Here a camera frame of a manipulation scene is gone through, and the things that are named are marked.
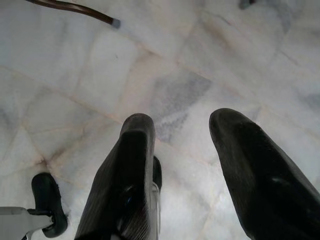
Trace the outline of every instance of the gray marble patch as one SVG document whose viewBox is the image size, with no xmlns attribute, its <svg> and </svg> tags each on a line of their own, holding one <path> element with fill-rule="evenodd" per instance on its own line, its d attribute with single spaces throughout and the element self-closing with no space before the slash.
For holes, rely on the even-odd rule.
<svg viewBox="0 0 320 240">
<path fill-rule="evenodd" d="M 213 84 L 194 73 L 184 72 L 176 81 L 170 77 L 156 80 L 150 105 L 157 137 L 164 142 L 171 141 L 174 131 L 181 128 L 188 117 L 188 109 Z"/>
</svg>

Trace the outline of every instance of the white marble tile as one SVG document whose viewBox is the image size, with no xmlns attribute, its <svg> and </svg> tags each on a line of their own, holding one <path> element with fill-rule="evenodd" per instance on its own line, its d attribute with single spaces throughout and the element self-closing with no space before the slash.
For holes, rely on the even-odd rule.
<svg viewBox="0 0 320 240">
<path fill-rule="evenodd" d="M 281 50 L 300 67 L 310 69 L 317 75 L 320 73 L 319 11 L 318 0 L 305 1 L 305 8 L 281 46 Z"/>
<path fill-rule="evenodd" d="M 0 160 L 0 176 L 10 175 L 43 161 L 27 131 L 20 127 L 4 158 Z"/>
<path fill-rule="evenodd" d="M 27 77 L 0 67 L 0 160 L 39 88 Z"/>
<path fill-rule="evenodd" d="M 102 31 L 81 72 L 74 97 L 102 113 L 111 113 L 139 52 L 133 41 L 113 30 Z"/>
<path fill-rule="evenodd" d="M 319 138 L 319 77 L 282 53 L 271 65 L 269 76 L 270 81 L 258 90 L 259 101 Z"/>
<path fill-rule="evenodd" d="M 255 96 L 256 89 L 268 80 L 266 68 L 275 52 L 275 43 L 256 46 L 223 17 L 203 12 L 178 60 L 243 96 Z"/>
<path fill-rule="evenodd" d="M 84 129 L 84 136 L 59 157 L 48 161 L 50 172 L 79 188 L 91 189 L 93 179 L 120 134 L 121 125 L 114 121 L 94 124 Z"/>
<path fill-rule="evenodd" d="M 34 208 L 35 198 L 32 193 L 31 181 L 35 175 L 43 172 L 48 172 L 45 163 L 25 168 L 10 175 L 0 176 L 0 206 Z"/>
<path fill-rule="evenodd" d="M 154 154 L 162 167 L 160 239 L 197 239 L 221 189 L 222 171 L 159 141 Z"/>
<path fill-rule="evenodd" d="M 115 0 L 108 13 L 121 20 L 120 33 L 173 59 L 197 21 L 203 1 Z"/>
<path fill-rule="evenodd" d="M 159 140 L 155 143 L 154 155 L 161 163 L 164 180 L 172 178 L 196 195 L 200 203 L 210 205 L 218 197 L 224 183 L 218 162 L 214 165 L 199 162 L 197 158 L 182 154 Z M 171 185 L 170 182 L 163 183 L 164 188 L 170 188 Z"/>
<path fill-rule="evenodd" d="M 242 229 L 227 185 L 217 198 L 199 240 L 249 240 Z"/>
<path fill-rule="evenodd" d="M 113 120 L 97 114 L 84 125 L 36 132 L 31 138 L 44 159 L 52 161 L 77 145 L 92 129 L 110 123 L 113 123 Z"/>
<path fill-rule="evenodd" d="M 257 103 L 232 89 L 150 53 L 131 68 L 115 114 L 121 121 L 136 112 L 150 115 L 158 139 L 214 164 L 209 117 L 218 108 L 240 110 L 253 119 L 259 111 Z"/>
<path fill-rule="evenodd" d="M 320 172 L 320 140 L 267 109 L 261 110 L 256 123 L 320 190 L 320 185 L 317 185 Z"/>
<path fill-rule="evenodd" d="M 95 36 L 107 28 L 78 13 L 12 0 L 0 3 L 0 65 L 66 94 L 76 87 Z"/>
<path fill-rule="evenodd" d="M 97 113 L 48 89 L 41 89 L 30 103 L 24 117 L 28 132 L 76 128 Z"/>
</svg>

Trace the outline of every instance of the marble floor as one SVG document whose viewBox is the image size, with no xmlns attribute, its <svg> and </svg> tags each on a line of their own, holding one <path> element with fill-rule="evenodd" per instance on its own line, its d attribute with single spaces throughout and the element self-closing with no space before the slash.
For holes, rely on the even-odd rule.
<svg viewBox="0 0 320 240">
<path fill-rule="evenodd" d="M 50 172 L 69 222 L 56 239 L 73 239 L 97 169 L 137 112 L 156 128 L 161 240 L 248 239 L 210 138 L 218 108 L 256 121 L 320 190 L 319 0 L 73 2 L 121 28 L 0 1 L 0 206 L 34 207 L 31 179 Z"/>
</svg>

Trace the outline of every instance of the floor tile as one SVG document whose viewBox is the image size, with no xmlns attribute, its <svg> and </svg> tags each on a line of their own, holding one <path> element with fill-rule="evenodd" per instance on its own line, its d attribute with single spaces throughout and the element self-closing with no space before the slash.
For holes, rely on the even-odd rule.
<svg viewBox="0 0 320 240">
<path fill-rule="evenodd" d="M 159 140 L 214 164 L 217 153 L 209 117 L 218 108 L 233 108 L 255 118 L 260 107 L 232 89 L 150 53 L 130 70 L 115 115 L 124 121 L 132 113 L 146 113 Z"/>
<path fill-rule="evenodd" d="M 0 161 L 0 176 L 32 167 L 42 161 L 43 157 L 37 152 L 27 131 L 19 127 L 3 160 Z"/>
<path fill-rule="evenodd" d="M 305 8 L 285 37 L 281 50 L 299 66 L 319 75 L 320 65 L 320 4 L 317 0 L 305 1 Z"/>
<path fill-rule="evenodd" d="M 70 95 L 105 25 L 27 1 L 1 1 L 0 9 L 0 65 Z"/>
<path fill-rule="evenodd" d="M 222 175 L 216 173 L 222 172 L 159 141 L 155 155 L 162 167 L 160 239 L 197 239 L 222 185 Z"/>
<path fill-rule="evenodd" d="M 198 19 L 203 1 L 115 0 L 108 13 L 121 20 L 119 32 L 173 59 Z"/>
<path fill-rule="evenodd" d="M 111 113 L 139 53 L 133 41 L 112 30 L 102 31 L 81 72 L 74 97 L 101 113 Z"/>
<path fill-rule="evenodd" d="M 34 134 L 55 129 L 76 128 L 96 115 L 95 111 L 42 88 L 30 103 L 24 124 L 28 132 Z"/>
<path fill-rule="evenodd" d="M 249 240 L 242 229 L 227 185 L 217 198 L 200 240 Z"/>
<path fill-rule="evenodd" d="M 31 134 L 31 138 L 44 159 L 52 161 L 85 139 L 92 128 L 98 128 L 109 123 L 113 123 L 113 120 L 97 114 L 78 127 L 36 132 Z"/>
<path fill-rule="evenodd" d="M 203 12 L 179 55 L 179 62 L 208 79 L 228 84 L 243 96 L 254 96 L 266 81 L 275 43 L 255 46 L 219 15 Z"/>
<path fill-rule="evenodd" d="M 284 57 L 277 59 L 276 65 L 276 72 L 270 72 L 270 81 L 264 82 L 257 91 L 259 101 L 319 138 L 318 76 L 290 60 L 285 62 Z"/>
<path fill-rule="evenodd" d="M 39 86 L 27 77 L 0 67 L 0 160 L 38 89 Z"/>
<path fill-rule="evenodd" d="M 34 208 L 35 198 L 31 181 L 35 175 L 43 172 L 48 172 L 44 162 L 10 175 L 0 176 L 0 206 Z"/>
<path fill-rule="evenodd" d="M 59 157 L 48 161 L 50 172 L 79 188 L 91 189 L 93 179 L 120 134 L 121 125 L 95 124 L 84 130 L 84 136 Z"/>
<path fill-rule="evenodd" d="M 256 123 L 295 162 L 319 191 L 317 179 L 320 171 L 320 140 L 267 109 L 261 110 Z"/>
</svg>

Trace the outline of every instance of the cane rubber tip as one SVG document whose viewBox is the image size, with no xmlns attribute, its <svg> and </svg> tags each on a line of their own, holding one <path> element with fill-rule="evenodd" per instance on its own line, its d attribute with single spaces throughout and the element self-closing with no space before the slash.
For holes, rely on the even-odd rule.
<svg viewBox="0 0 320 240">
<path fill-rule="evenodd" d="M 118 28 L 120 28 L 120 26 L 121 26 L 121 21 L 114 18 L 111 25 L 112 25 L 115 29 L 118 29 Z"/>
</svg>

